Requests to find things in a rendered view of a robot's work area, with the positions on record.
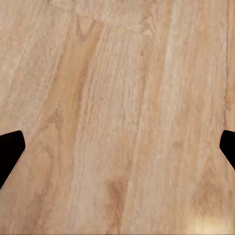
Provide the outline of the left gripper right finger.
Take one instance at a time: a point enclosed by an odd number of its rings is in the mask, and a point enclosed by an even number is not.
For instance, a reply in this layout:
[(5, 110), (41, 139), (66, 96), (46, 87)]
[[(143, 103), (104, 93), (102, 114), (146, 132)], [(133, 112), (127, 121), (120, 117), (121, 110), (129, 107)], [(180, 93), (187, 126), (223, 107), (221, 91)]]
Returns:
[(219, 147), (235, 170), (235, 132), (224, 130)]

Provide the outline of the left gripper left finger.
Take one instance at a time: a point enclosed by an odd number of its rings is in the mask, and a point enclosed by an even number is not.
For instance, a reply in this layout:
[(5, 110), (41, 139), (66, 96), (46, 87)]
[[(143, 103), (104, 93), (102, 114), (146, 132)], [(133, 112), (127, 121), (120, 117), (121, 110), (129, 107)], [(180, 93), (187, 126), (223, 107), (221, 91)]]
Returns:
[(21, 130), (0, 136), (0, 189), (25, 150)]

